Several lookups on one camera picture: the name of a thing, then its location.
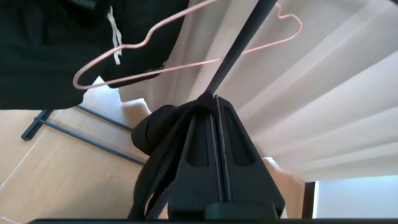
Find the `white drawstring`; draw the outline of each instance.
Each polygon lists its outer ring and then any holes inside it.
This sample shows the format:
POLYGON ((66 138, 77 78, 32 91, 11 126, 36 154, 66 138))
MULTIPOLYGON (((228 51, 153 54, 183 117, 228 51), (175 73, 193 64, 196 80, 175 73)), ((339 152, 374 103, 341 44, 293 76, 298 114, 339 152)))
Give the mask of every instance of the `white drawstring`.
MULTIPOLYGON (((116 25, 116 21, 114 20, 113 17, 113 8, 111 6, 111 9, 108 12, 108 15, 106 16, 111 23, 112 27, 112 41, 113 41, 113 47, 118 47, 122 45, 122 33, 120 33, 118 26, 116 25)), ((113 54, 114 61, 116 62, 116 65, 120 65, 120 59, 119 55, 122 56, 122 49, 118 50, 113 54)))

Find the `clothing rack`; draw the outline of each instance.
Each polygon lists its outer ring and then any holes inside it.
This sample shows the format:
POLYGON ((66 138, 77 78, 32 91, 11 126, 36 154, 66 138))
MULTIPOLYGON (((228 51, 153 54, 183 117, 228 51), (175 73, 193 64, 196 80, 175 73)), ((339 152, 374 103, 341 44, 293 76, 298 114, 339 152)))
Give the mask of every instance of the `clothing rack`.
MULTIPOLYGON (((268 13, 271 11, 271 9, 274 7, 275 3, 277 0, 259 0, 254 7, 253 11, 250 13, 249 18, 243 25, 243 28, 239 32, 237 38, 235 39, 234 43, 232 44, 231 48, 228 50, 228 53, 226 54, 223 62, 221 63, 220 67, 217 69, 217 72, 215 73, 213 79, 211 80, 210 84, 207 87, 208 91, 211 91, 214 93, 221 82, 224 80, 225 76, 228 74, 228 72, 231 70, 232 66, 235 64, 236 60, 239 58, 239 56, 242 54, 243 50, 246 48, 254 34, 257 32, 258 28, 260 28, 261 24, 264 22, 266 19, 268 13)), ((110 122, 120 128, 123 128, 127 131, 133 132, 133 129, 120 123, 117 122, 111 118, 105 117, 102 114, 99 114, 91 109, 85 108, 84 106, 78 105, 76 106, 77 108, 92 114, 98 118, 101 118, 107 122, 110 122)), ((59 125, 56 125, 54 123, 51 123, 47 121, 49 118, 50 114, 53 112, 53 110, 43 110, 40 112, 40 114, 34 119, 32 124, 25 130, 25 132, 22 134, 21 138, 25 141, 30 141, 37 131, 40 129, 40 127, 44 124, 47 125, 51 128, 54 128, 56 130, 59 130, 65 134, 68 134, 74 138, 80 139, 84 142, 87 142, 88 144, 91 144, 93 146, 96 146, 102 150, 105 150, 107 152, 110 152, 114 154, 115 156, 119 156, 125 160, 128 160, 130 162, 133 162, 139 166, 143 166, 144 163, 140 162, 134 158, 131 158, 127 155, 124 155, 118 151, 115 151, 109 147, 106 147, 98 142, 95 142, 93 140, 90 140, 82 135, 79 135, 77 133, 74 133, 73 131, 70 131, 66 128, 63 128, 59 125)))

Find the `wooden floor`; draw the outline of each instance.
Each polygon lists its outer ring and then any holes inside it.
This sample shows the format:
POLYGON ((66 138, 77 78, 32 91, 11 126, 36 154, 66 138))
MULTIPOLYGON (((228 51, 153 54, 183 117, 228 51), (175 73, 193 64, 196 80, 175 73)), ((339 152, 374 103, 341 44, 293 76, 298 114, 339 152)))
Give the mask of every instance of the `wooden floor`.
MULTIPOLYGON (((116 90, 90 90, 83 102, 103 115, 135 126, 148 110, 143 101, 121 103, 116 90)), ((36 218, 126 218, 140 167, 41 127, 33 140, 20 136, 39 111, 0 111, 0 224, 36 218)), ((130 133, 77 108, 54 111, 52 122, 144 162, 130 133)), ((288 217, 300 217, 302 180, 267 165, 287 201, 288 217)))

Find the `pink clothes hanger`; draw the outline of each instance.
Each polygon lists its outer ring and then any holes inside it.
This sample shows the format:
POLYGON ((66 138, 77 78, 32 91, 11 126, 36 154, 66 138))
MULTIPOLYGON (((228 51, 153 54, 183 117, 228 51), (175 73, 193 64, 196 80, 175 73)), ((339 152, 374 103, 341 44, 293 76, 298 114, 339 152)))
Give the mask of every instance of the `pink clothes hanger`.
MULTIPOLYGON (((189 63, 189 64, 186 64, 186 65, 180 65, 180 66, 176 66, 176 67, 172 67, 172 68, 165 68, 165 69, 156 70, 156 71, 152 71, 152 72, 146 72, 146 73, 141 73, 141 74, 137 74, 137 75, 131 75, 129 77, 118 78, 118 79, 115 79, 115 80, 111 80, 111 81, 107 81, 107 82, 103 82, 103 83, 98 83, 98 84, 94 84, 94 85, 83 86, 83 85, 79 85, 78 84, 79 78, 87 70, 89 70, 92 66, 94 66, 98 62, 104 60, 105 58, 109 57, 110 55, 112 55, 113 53, 117 52, 118 50, 121 50, 121 49, 137 49, 139 47, 145 46, 146 43, 148 43, 148 41, 149 41, 150 37, 152 36, 152 34, 158 28, 160 28, 163 25, 165 25, 165 24, 167 24, 169 22, 172 22, 172 21, 174 21, 174 20, 176 20, 176 19, 178 19, 178 18, 180 18, 182 16, 185 16, 185 15, 187 15, 187 14, 193 12, 193 11, 196 11, 196 10, 202 8, 202 7, 205 7, 205 6, 207 6, 207 5, 209 5, 209 4, 213 3, 213 2, 216 2, 216 1, 218 1, 218 0, 206 0, 206 1, 203 1, 203 2, 201 2, 199 4, 197 4, 197 5, 189 7, 188 9, 185 9, 185 10, 183 10, 181 12, 178 12, 178 13, 176 13, 176 14, 174 14, 174 15, 172 15, 172 16, 170 16, 170 17, 168 17, 168 18, 166 18, 166 19, 164 19, 164 20, 162 20, 160 22, 158 22, 156 25, 154 25, 152 28, 150 28, 147 36, 145 37, 145 39, 141 43, 138 43, 138 44, 122 44, 122 45, 120 45, 118 47, 115 47, 115 48, 103 53, 102 55, 98 56, 94 60, 88 62, 85 66, 83 66, 81 69, 79 69, 79 71, 77 71, 77 73, 73 77, 73 86, 75 88, 79 89, 79 90, 88 90, 88 89, 91 89, 91 88, 96 88, 96 87, 100 87, 100 86, 104 86, 104 85, 110 85, 110 84, 115 84, 115 83, 119 83, 119 82, 125 82, 125 81, 128 81, 128 80, 134 80, 134 79, 137 79, 137 78, 142 78, 142 77, 146 77, 146 76, 153 75, 153 74, 171 72, 171 71, 182 69, 182 68, 205 65, 205 64, 208 64, 208 63, 213 63, 213 62, 217 62, 217 61, 223 60, 224 58, 221 57, 221 58, 216 58, 216 59, 212 59, 212 60, 206 60, 206 61, 202 61, 202 62, 189 63)), ((270 46, 273 46, 273 45, 277 45, 277 44, 281 44, 281 43, 290 41, 290 40, 295 38, 300 33, 300 31, 302 30, 302 27, 303 27, 303 24, 302 24, 302 21, 300 20, 300 18, 297 17, 295 14, 285 14, 285 15, 281 16, 280 12, 282 10, 282 6, 279 3, 276 3, 276 6, 278 8, 277 17, 279 19, 284 19, 284 18, 287 18, 287 17, 293 17, 298 22, 298 29, 297 29, 296 33, 293 34, 292 36, 286 38, 286 39, 278 40, 278 41, 275 41, 275 42, 272 42, 272 43, 269 43, 269 44, 265 44, 265 45, 262 45, 262 46, 259 46, 259 47, 255 47, 253 49, 245 50, 242 54, 247 54, 247 53, 250 53, 250 52, 253 52, 253 51, 256 51, 256 50, 264 49, 266 47, 270 47, 270 46)))

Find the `clothing rack base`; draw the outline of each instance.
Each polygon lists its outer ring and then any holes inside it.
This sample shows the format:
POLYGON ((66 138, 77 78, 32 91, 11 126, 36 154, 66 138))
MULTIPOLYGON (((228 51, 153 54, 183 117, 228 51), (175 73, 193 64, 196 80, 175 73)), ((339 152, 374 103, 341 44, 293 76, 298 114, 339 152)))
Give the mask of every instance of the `clothing rack base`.
MULTIPOLYGON (((103 120, 105 120, 105 121, 107 121, 107 122, 109 122, 111 124, 114 124, 114 125, 122 128, 122 129, 125 129, 127 131, 132 132, 132 128, 130 128, 129 126, 126 126, 125 124, 122 124, 122 123, 120 123, 118 121, 115 121, 115 120, 113 120, 111 118, 108 118, 106 116, 103 116, 102 114, 99 114, 99 113, 97 113, 97 112, 95 112, 95 111, 93 111, 91 109, 88 109, 88 108, 86 108, 84 106, 78 105, 76 107, 81 109, 81 110, 83 110, 83 111, 85 111, 85 112, 87 112, 87 113, 89 113, 89 114, 92 114, 92 115, 96 116, 97 118, 101 118, 101 119, 103 119, 103 120)), ((137 164, 139 166, 144 166, 144 163, 138 161, 137 159, 131 158, 131 157, 129 157, 127 155, 124 155, 124 154, 122 154, 122 153, 120 153, 118 151, 115 151, 114 149, 106 147, 106 146, 104 146, 104 145, 102 145, 102 144, 100 144, 100 143, 98 143, 96 141, 88 139, 88 138, 86 138, 86 137, 84 137, 82 135, 74 133, 73 131, 70 131, 70 130, 68 130, 66 128, 63 128, 63 127, 61 127, 59 125, 56 125, 54 123, 51 123, 51 122, 47 121, 47 119, 49 118, 49 116, 51 115, 52 112, 53 112, 53 110, 43 110, 43 111, 41 111, 40 114, 37 117, 34 118, 32 124, 30 124, 30 126, 24 131, 24 133, 22 134, 21 138, 23 140, 25 140, 25 141, 32 140, 33 137, 35 136, 35 134, 37 133, 37 131, 40 129, 40 127, 44 124, 44 125, 46 125, 46 126, 48 126, 50 128, 56 129, 58 131, 61 131, 61 132, 65 133, 65 134, 68 134, 68 135, 74 137, 74 138, 77 138, 79 140, 87 142, 88 144, 91 144, 91 145, 96 146, 96 147, 98 147, 98 148, 100 148, 102 150, 105 150, 105 151, 107 151, 109 153, 112 153, 115 156, 119 156, 120 158, 123 158, 123 159, 125 159, 127 161, 133 162, 133 163, 135 163, 135 164, 137 164)))

